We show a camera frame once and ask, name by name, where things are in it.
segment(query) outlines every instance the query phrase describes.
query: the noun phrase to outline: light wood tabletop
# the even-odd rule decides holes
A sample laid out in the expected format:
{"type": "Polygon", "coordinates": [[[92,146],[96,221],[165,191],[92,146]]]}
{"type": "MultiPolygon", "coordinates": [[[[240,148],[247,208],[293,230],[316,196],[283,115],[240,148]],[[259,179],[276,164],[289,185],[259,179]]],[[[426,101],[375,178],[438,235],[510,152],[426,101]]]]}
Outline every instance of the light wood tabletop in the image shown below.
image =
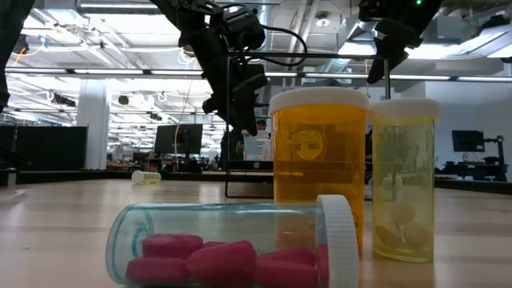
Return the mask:
{"type": "MultiPolygon", "coordinates": [[[[128,180],[101,180],[17,188],[25,196],[0,203],[2,288],[118,287],[106,272],[106,240],[118,213],[131,203],[265,201],[225,199],[222,182],[132,186],[128,180]]],[[[271,185],[231,183],[230,189],[269,193],[271,185]]],[[[431,264],[373,256],[367,202],[361,287],[512,287],[512,197],[436,190],[431,264]]]]}

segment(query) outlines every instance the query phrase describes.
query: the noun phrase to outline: black metal frame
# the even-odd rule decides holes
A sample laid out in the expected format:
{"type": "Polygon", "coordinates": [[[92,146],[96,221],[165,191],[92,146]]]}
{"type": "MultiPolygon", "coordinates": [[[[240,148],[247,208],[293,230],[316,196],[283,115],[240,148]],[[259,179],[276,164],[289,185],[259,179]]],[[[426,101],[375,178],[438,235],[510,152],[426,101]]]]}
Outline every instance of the black metal frame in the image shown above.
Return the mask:
{"type": "MultiPolygon", "coordinates": [[[[357,60],[368,60],[368,59],[382,59],[377,55],[367,55],[367,56],[361,56],[361,55],[351,55],[351,54],[319,54],[319,53],[281,53],[281,52],[229,52],[227,57],[227,69],[226,69],[226,87],[230,86],[230,59],[231,57],[253,57],[253,58],[261,58],[261,57],[267,57],[267,58],[320,58],[320,59],[357,59],[357,60]]],[[[385,67],[385,73],[384,73],[384,81],[386,82],[386,98],[391,99],[391,83],[390,83],[390,71],[389,71],[389,65],[388,61],[386,59],[384,60],[384,67],[385,67]]],[[[226,131],[227,133],[227,152],[226,152],[226,159],[224,160],[224,167],[226,170],[226,180],[225,180],[225,186],[224,186],[224,196],[226,198],[238,198],[238,199],[273,199],[274,196],[261,196],[261,195],[239,195],[239,196],[232,196],[228,193],[228,186],[230,182],[230,90],[226,90],[226,111],[228,113],[227,115],[227,121],[226,121],[226,131]]]]}

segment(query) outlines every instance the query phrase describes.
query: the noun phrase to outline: wooden table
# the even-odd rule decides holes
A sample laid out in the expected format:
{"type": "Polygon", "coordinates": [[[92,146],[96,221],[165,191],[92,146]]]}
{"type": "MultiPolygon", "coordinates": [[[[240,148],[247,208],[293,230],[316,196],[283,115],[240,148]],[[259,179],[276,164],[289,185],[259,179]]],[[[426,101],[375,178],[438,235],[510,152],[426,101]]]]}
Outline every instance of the wooden table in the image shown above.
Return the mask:
{"type": "MultiPolygon", "coordinates": [[[[0,287],[118,287],[104,259],[110,225],[122,208],[138,202],[227,202],[223,187],[221,182],[132,186],[127,180],[18,186],[26,192],[20,202],[0,203],[0,287]]],[[[233,191],[261,188],[230,184],[233,191]]],[[[437,190],[432,264],[375,258],[370,211],[367,202],[361,287],[512,286],[512,197],[437,190]]]]}

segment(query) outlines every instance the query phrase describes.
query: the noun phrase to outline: pink pill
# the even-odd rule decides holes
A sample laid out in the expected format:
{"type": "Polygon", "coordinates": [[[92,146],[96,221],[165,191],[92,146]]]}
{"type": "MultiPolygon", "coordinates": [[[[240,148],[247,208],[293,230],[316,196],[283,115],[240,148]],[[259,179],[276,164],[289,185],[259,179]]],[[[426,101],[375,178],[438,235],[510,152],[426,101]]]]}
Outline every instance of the pink pill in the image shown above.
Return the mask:
{"type": "Polygon", "coordinates": [[[142,240],[144,257],[173,257],[187,259],[202,248],[202,238],[186,234],[152,234],[142,240]]]}
{"type": "Polygon", "coordinates": [[[141,284],[183,284],[189,277],[185,260],[179,258],[139,258],[126,268],[126,279],[141,284]]]}
{"type": "Polygon", "coordinates": [[[204,286],[250,286],[256,250],[248,241],[210,246],[195,251],[186,261],[192,279],[204,286]]]}
{"type": "Polygon", "coordinates": [[[329,251],[327,244],[321,244],[317,247],[316,257],[320,282],[324,288],[329,288],[329,251]]]}
{"type": "Polygon", "coordinates": [[[209,242],[205,243],[204,248],[208,248],[208,247],[212,247],[212,246],[217,246],[217,245],[221,245],[221,244],[226,244],[226,242],[209,241],[209,242]]]}
{"type": "Polygon", "coordinates": [[[276,252],[262,254],[259,256],[259,259],[293,262],[309,266],[314,266],[315,262],[313,252],[311,252],[311,250],[307,248],[280,250],[276,252]]]}
{"type": "Polygon", "coordinates": [[[260,288],[317,288],[318,272],[305,264],[259,259],[254,282],[260,288]]]}

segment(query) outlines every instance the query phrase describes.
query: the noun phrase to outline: label on pill bottle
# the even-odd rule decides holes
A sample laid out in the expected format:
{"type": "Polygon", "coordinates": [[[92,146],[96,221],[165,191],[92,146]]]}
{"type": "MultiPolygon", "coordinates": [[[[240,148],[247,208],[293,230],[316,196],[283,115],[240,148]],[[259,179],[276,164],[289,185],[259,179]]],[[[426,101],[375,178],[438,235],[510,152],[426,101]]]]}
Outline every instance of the label on pill bottle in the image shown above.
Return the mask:
{"type": "Polygon", "coordinates": [[[294,151],[304,160],[313,160],[323,150],[322,133],[314,130],[299,131],[292,138],[294,151]]]}

